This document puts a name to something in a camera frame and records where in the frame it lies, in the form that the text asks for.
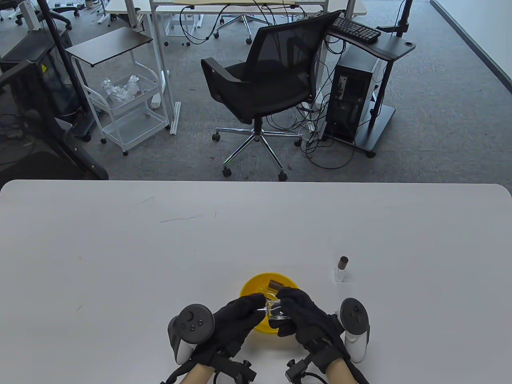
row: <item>keyboard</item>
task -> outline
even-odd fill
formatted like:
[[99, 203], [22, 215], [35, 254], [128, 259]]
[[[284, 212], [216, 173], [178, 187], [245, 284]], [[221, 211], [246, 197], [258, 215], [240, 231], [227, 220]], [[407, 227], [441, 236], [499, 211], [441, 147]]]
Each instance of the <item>keyboard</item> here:
[[[328, 12], [325, 11], [319, 11], [309, 15], [308, 18], [322, 16], [327, 13]], [[343, 16], [340, 16], [336, 19], [336, 21], [332, 24], [330, 31], [341, 36], [346, 36], [355, 40], [362, 41], [366, 44], [376, 42], [380, 36], [379, 30], [353, 22], [352, 20], [344, 18]]]

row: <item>black glove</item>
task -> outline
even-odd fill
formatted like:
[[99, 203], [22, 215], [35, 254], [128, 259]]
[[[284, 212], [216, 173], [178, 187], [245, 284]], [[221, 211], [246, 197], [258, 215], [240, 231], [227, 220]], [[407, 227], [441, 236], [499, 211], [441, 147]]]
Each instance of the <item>black glove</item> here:
[[295, 334], [297, 341], [313, 355], [312, 361], [322, 373], [333, 361], [342, 358], [359, 384], [369, 384], [350, 361], [340, 337], [345, 329], [335, 314], [326, 314], [300, 289], [285, 287], [279, 290], [276, 297], [281, 300], [281, 311], [290, 318], [269, 321], [272, 328], [278, 329], [278, 336]]
[[219, 352], [224, 357], [234, 357], [249, 334], [265, 317], [266, 303], [262, 293], [243, 296], [214, 313], [214, 333], [206, 342], [199, 344], [194, 350], [191, 360], [210, 366], [215, 354]]

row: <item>white cart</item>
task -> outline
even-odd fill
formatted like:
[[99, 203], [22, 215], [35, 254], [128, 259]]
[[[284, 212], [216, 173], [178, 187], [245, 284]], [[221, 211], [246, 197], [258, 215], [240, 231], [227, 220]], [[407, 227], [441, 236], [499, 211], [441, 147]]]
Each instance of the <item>white cart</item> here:
[[[156, 94], [164, 100], [162, 84], [157, 74], [150, 68], [138, 63], [135, 60], [133, 50], [153, 39], [130, 28], [123, 27], [105, 35], [85, 41], [81, 44], [67, 48], [71, 54], [71, 62], [78, 75], [78, 80], [86, 94], [91, 111], [93, 111], [96, 124], [101, 131], [101, 142], [106, 143], [109, 139], [121, 147], [123, 155], [128, 155], [128, 150], [159, 130], [170, 129], [167, 105], [162, 103], [165, 116], [161, 116], [150, 108], [150, 100]], [[82, 73], [78, 70], [78, 61], [94, 67], [115, 56], [129, 52], [133, 62], [133, 73], [139, 80], [139, 92], [133, 100], [120, 101], [110, 97], [106, 89], [93, 90], [85, 85]], [[128, 83], [129, 76], [113, 81], [114, 86], [123, 86]], [[110, 117], [110, 124], [102, 126], [98, 116], [94, 112], [94, 106], [107, 112]]]

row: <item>wall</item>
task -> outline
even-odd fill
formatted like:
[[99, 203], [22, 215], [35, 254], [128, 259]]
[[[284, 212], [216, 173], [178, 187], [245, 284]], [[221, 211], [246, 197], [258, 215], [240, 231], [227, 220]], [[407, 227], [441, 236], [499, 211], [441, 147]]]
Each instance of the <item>wall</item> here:
[[437, 0], [437, 2], [509, 78], [512, 78], [512, 0]]

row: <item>gray carpet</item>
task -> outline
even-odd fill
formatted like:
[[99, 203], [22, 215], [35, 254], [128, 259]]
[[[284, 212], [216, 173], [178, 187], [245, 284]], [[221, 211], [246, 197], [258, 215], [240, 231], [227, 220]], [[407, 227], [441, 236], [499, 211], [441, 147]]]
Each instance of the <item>gray carpet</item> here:
[[[394, 0], [367, 0], [368, 16], [358, 21], [394, 24], [399, 4]], [[81, 14], [72, 20], [74, 43], [109, 30], [106, 22], [102, 26], [93, 23], [94, 16], [88, 11]], [[214, 20], [207, 16], [199, 35], [204, 36]], [[2, 23], [2, 44], [4, 33], [12, 35], [12, 30], [21, 28], [4, 26], [6, 23], [12, 21]], [[397, 112], [377, 145], [377, 156], [367, 159], [356, 152], [346, 167], [323, 170], [312, 165], [291, 140], [271, 138], [269, 142], [285, 164], [290, 181], [498, 183], [512, 190], [511, 94], [427, 1], [414, 2], [410, 23], [406, 36], [417, 48], [393, 69], [385, 104], [397, 108]], [[123, 22], [117, 20], [111, 28], [121, 25]], [[255, 30], [257, 25], [251, 23], [251, 27]], [[182, 102], [178, 134], [161, 131], [124, 157], [113, 143], [100, 144], [95, 131], [85, 148], [112, 179], [224, 180], [222, 161], [244, 138], [224, 134], [219, 143], [214, 143], [211, 134], [215, 126], [243, 124], [211, 99], [199, 61], [209, 56], [223, 65], [243, 61], [249, 51], [244, 40], [242, 24], [223, 29], [219, 39], [201, 46], [184, 47], [183, 38], [169, 39], [166, 62], [175, 99]], [[155, 68], [151, 46], [139, 48], [136, 56]], [[336, 60], [329, 56], [330, 68]], [[84, 71], [89, 82], [97, 85], [106, 77], [128, 74], [130, 63], [126, 55]], [[282, 125], [294, 119], [292, 111], [276, 117]], [[318, 149], [313, 159], [336, 166], [351, 153], [350, 148], [336, 143]], [[278, 174], [257, 143], [241, 153], [231, 169], [230, 180], [270, 181]]]

